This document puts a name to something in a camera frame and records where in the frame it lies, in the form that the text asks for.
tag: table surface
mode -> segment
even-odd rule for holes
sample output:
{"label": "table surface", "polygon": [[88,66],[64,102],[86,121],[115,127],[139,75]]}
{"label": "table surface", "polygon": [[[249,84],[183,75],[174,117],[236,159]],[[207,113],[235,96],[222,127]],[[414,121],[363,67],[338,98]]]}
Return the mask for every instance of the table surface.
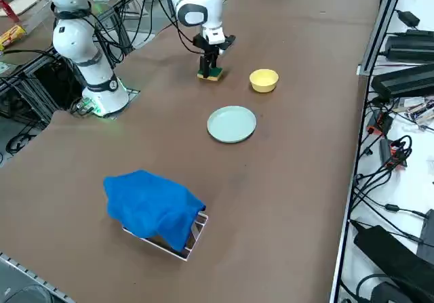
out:
{"label": "table surface", "polygon": [[[420,18],[419,30],[434,31],[434,20],[431,12],[427,8],[434,6],[434,0],[399,0],[396,9],[401,11],[411,11],[414,15]],[[388,33],[405,32],[407,26],[402,23],[396,14],[391,18]],[[387,37],[384,38],[381,51],[384,51]],[[409,68],[411,63],[406,63],[409,66],[399,66],[401,62],[388,62],[384,57],[379,56],[376,61],[374,75],[379,75],[394,70],[401,70]],[[375,93],[370,94],[369,99],[377,96]],[[373,190],[369,196],[379,203],[391,203],[400,206],[400,208],[411,209],[426,213],[429,209],[434,208],[433,197],[433,180],[434,171],[432,168],[432,161],[434,161],[434,149],[432,143],[434,142],[434,133],[430,131],[422,132],[418,130],[415,124],[397,117],[392,114],[394,121],[392,128],[388,133],[388,139],[398,139],[404,135],[412,137],[412,154],[408,158],[408,167],[398,171],[394,171],[392,178],[384,186]],[[373,135],[362,146],[362,150],[369,146],[369,144],[377,136]],[[380,155],[378,143],[372,147],[373,155],[364,156],[359,161],[359,168],[357,173],[368,175],[375,172],[380,167]],[[414,235],[420,236],[422,230],[423,219],[413,214],[405,212],[392,213],[382,209],[379,206],[373,205],[382,215],[387,217],[392,223],[398,226],[403,231]],[[388,231],[398,231],[388,225],[384,220],[377,216],[367,205],[360,203],[353,213],[351,219],[359,220],[370,225],[381,225]],[[355,291],[357,284],[365,276],[373,273],[378,273],[379,269],[374,265],[353,243],[357,231],[350,226],[347,238],[347,244],[344,251],[344,264],[342,269],[342,280],[349,289]],[[403,243],[408,249],[416,253],[417,243],[404,239],[403,237],[394,237]],[[366,282],[361,288],[361,295],[369,298],[372,289],[384,279],[372,279]],[[349,297],[345,290],[340,290],[340,299]]]}
{"label": "table surface", "polygon": [[[168,28],[116,69],[138,99],[116,121],[55,113],[0,170],[1,251],[77,302],[325,302],[363,90],[355,76],[378,0],[228,0],[219,83]],[[272,68],[270,94],[248,76]],[[222,106],[251,109],[240,144],[206,131]],[[210,217],[188,262],[106,214],[105,176],[145,169],[187,186]]]}

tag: white shelf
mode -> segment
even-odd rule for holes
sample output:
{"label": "white shelf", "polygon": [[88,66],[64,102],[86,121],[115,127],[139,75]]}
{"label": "white shelf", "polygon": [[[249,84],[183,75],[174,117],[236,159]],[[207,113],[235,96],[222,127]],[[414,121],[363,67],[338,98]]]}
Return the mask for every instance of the white shelf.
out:
{"label": "white shelf", "polygon": [[[434,15],[432,8],[434,8],[434,0],[399,0],[396,9],[401,11],[410,11],[415,16],[420,18],[420,24],[418,29],[426,31],[434,31]],[[393,14],[391,19],[388,33],[405,32],[408,27],[403,24],[397,17],[397,14]],[[387,38],[384,39],[381,51],[384,51],[384,45]],[[376,65],[378,64],[402,64],[388,62],[384,57],[378,57]],[[389,67],[389,66],[377,66],[374,69],[374,74],[387,73],[394,70],[405,69],[409,67]],[[370,94],[370,98],[373,98],[376,94]],[[366,118],[366,123],[370,118],[369,114]],[[434,209],[434,132],[425,131],[422,132],[415,124],[396,117],[392,128],[388,134],[388,139],[394,140],[404,135],[412,137],[412,154],[408,159],[408,167],[403,170],[395,170],[392,178],[384,186],[370,192],[369,196],[380,203],[393,203],[401,208],[413,209],[427,212],[429,209]],[[375,135],[371,135],[365,144],[362,145],[363,150],[374,139]],[[357,173],[370,174],[375,172],[380,166],[379,155],[379,142],[373,147],[373,155],[364,155],[359,161],[359,167]],[[423,219],[418,216],[407,213],[391,213],[385,209],[373,205],[382,215],[387,217],[390,221],[400,227],[402,230],[415,235],[420,236],[422,229]],[[351,214],[351,218],[365,222],[371,225],[381,225],[386,230],[396,232],[385,221],[381,220],[367,205],[360,203]],[[382,273],[365,254],[357,248],[354,243],[354,236],[357,231],[350,226],[348,232],[348,238],[345,246],[344,264],[342,268],[342,280],[345,285],[355,291],[357,284],[360,280],[373,273]],[[417,243],[404,239],[403,237],[395,236],[401,243],[407,248],[416,253]],[[367,281],[361,288],[361,296],[364,298],[370,298],[372,289],[378,285],[384,279],[371,279]],[[344,289],[340,288],[339,302],[344,298],[351,298]]]}

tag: black power supply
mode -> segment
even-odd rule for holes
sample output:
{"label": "black power supply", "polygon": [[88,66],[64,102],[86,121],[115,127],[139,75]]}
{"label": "black power supply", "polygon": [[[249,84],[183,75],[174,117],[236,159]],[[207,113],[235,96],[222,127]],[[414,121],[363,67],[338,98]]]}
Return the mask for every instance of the black power supply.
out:
{"label": "black power supply", "polygon": [[395,62],[434,62],[434,38],[407,35],[388,37],[385,51],[378,55]]}
{"label": "black power supply", "polygon": [[390,277],[411,302],[434,302],[434,266],[419,258],[381,226],[358,230],[354,244]]}
{"label": "black power supply", "polygon": [[376,75],[372,88],[386,100],[434,94],[434,64]]}
{"label": "black power supply", "polygon": [[398,18],[408,27],[416,27],[420,23],[420,19],[413,15],[412,12],[401,12],[400,10],[395,10],[398,13]]}

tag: charger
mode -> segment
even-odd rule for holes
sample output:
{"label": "charger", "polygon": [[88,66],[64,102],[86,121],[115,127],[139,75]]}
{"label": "charger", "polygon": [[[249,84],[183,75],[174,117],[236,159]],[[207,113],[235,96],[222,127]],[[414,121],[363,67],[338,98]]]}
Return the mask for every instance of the charger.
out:
{"label": "charger", "polygon": [[401,12],[400,10],[395,10],[398,13],[398,18],[408,27],[416,27],[419,25],[420,19],[413,15],[412,12]]}

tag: yellow package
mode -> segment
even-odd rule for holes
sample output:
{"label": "yellow package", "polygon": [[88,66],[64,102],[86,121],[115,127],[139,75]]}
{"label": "yellow package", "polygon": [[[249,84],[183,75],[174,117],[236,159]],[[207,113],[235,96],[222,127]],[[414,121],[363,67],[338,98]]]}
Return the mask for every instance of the yellow package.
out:
{"label": "yellow package", "polygon": [[12,42],[25,36],[26,31],[19,25],[15,25],[0,36],[0,51],[4,50]]}

